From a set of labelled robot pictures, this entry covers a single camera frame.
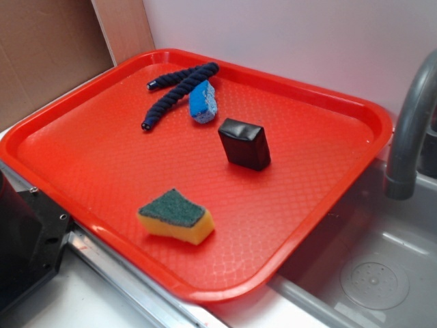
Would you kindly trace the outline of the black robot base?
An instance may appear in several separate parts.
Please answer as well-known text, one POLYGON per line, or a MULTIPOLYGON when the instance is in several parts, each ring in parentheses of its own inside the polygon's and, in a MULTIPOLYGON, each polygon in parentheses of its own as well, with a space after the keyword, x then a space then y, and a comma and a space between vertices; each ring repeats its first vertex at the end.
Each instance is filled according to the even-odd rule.
POLYGON ((1 313, 59 272, 72 219, 42 191, 16 191, 1 174, 1 313))

